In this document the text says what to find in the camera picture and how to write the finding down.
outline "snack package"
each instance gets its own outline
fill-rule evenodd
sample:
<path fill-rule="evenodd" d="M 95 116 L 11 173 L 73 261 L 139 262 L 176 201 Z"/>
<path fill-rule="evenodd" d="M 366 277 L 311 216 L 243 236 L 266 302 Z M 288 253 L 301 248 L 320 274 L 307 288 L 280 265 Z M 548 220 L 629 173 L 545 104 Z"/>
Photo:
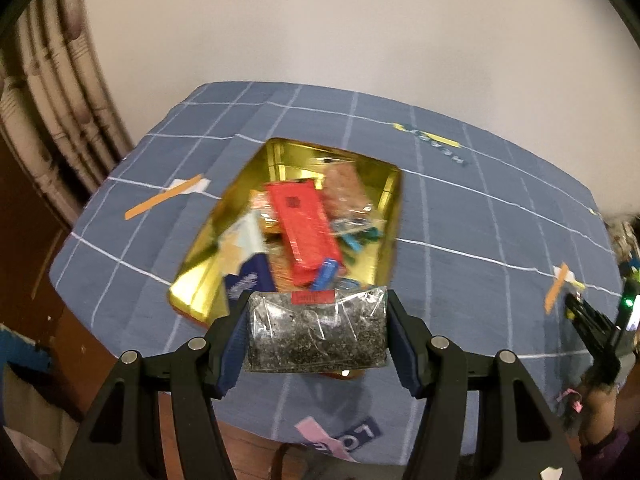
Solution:
<path fill-rule="evenodd" d="M 278 292 L 300 290 L 298 286 L 293 284 L 290 257 L 281 240 L 276 239 L 267 242 L 267 257 L 276 290 Z"/>
<path fill-rule="evenodd" d="M 266 188 L 292 254 L 294 285 L 311 283 L 327 258 L 342 264 L 340 249 L 331 234 L 314 182 L 272 182 Z"/>
<path fill-rule="evenodd" d="M 248 371 L 331 372 L 386 364 L 386 286 L 255 292 L 248 308 Z"/>
<path fill-rule="evenodd" d="M 269 194 L 266 191 L 252 189 L 249 194 L 249 207 L 258 212 L 260 229 L 266 235 L 280 234 L 280 225 L 275 209 L 271 206 Z"/>
<path fill-rule="evenodd" d="M 257 212 L 249 211 L 224 231 L 218 241 L 218 251 L 229 307 L 235 304 L 244 290 L 276 290 L 258 227 Z"/>
<path fill-rule="evenodd" d="M 318 171 L 324 174 L 322 204 L 331 221 L 332 232 L 343 235 L 369 229 L 373 204 L 354 163 L 334 158 L 319 159 Z"/>

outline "person's hand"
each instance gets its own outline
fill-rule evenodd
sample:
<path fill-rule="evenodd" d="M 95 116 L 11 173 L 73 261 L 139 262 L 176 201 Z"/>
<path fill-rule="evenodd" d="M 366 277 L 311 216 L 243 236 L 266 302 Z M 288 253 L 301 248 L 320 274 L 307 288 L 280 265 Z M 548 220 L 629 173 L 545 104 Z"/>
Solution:
<path fill-rule="evenodd" d="M 601 384 L 600 386 L 592 386 L 587 391 L 580 392 L 582 394 L 582 403 L 589 408 L 592 412 L 599 412 L 605 407 L 616 402 L 618 396 L 618 389 L 615 384 L 607 385 Z"/>

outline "pink tape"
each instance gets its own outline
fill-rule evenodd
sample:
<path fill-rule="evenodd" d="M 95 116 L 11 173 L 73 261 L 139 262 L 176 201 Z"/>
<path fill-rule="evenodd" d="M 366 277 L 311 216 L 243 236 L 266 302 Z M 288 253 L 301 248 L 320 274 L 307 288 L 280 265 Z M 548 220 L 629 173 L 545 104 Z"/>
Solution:
<path fill-rule="evenodd" d="M 345 449 L 344 445 L 339 440 L 331 438 L 312 416 L 303 418 L 296 424 L 295 428 L 309 442 L 324 444 L 327 446 L 331 451 L 331 454 L 336 458 L 348 460 L 349 462 L 356 462 Z"/>

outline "metal bolt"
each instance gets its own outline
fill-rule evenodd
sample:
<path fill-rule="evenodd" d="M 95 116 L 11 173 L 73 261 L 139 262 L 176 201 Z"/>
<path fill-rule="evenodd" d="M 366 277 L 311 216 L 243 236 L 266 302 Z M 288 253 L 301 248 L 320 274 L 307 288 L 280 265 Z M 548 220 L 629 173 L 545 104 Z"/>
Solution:
<path fill-rule="evenodd" d="M 498 357 L 500 358 L 500 361 L 508 364 L 516 362 L 516 354 L 514 354 L 513 352 L 509 352 L 508 350 L 503 350 L 502 352 L 500 352 L 500 354 L 498 354 Z"/>
<path fill-rule="evenodd" d="M 134 350 L 127 350 L 120 356 L 120 360 L 126 365 L 130 365 L 137 358 L 138 354 Z"/>
<path fill-rule="evenodd" d="M 189 348 L 191 348 L 191 350 L 201 350 L 206 344 L 207 342 L 203 337 L 194 337 L 189 341 Z"/>
<path fill-rule="evenodd" d="M 447 346 L 449 346 L 449 340 L 441 335 L 437 335 L 436 337 L 431 339 L 431 344 L 440 350 L 444 350 Z"/>

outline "plastic bag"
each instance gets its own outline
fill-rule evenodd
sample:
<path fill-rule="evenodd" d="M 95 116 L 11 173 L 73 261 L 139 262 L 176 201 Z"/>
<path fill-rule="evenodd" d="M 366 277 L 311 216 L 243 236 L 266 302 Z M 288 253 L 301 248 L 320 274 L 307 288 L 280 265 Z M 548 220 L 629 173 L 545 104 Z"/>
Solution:
<path fill-rule="evenodd" d="M 373 204 L 350 160 L 318 159 L 322 180 L 322 204 L 335 235 L 353 233 L 372 226 Z"/>
<path fill-rule="evenodd" d="M 248 308 L 248 371 L 331 372 L 386 364 L 386 286 L 256 292 Z"/>

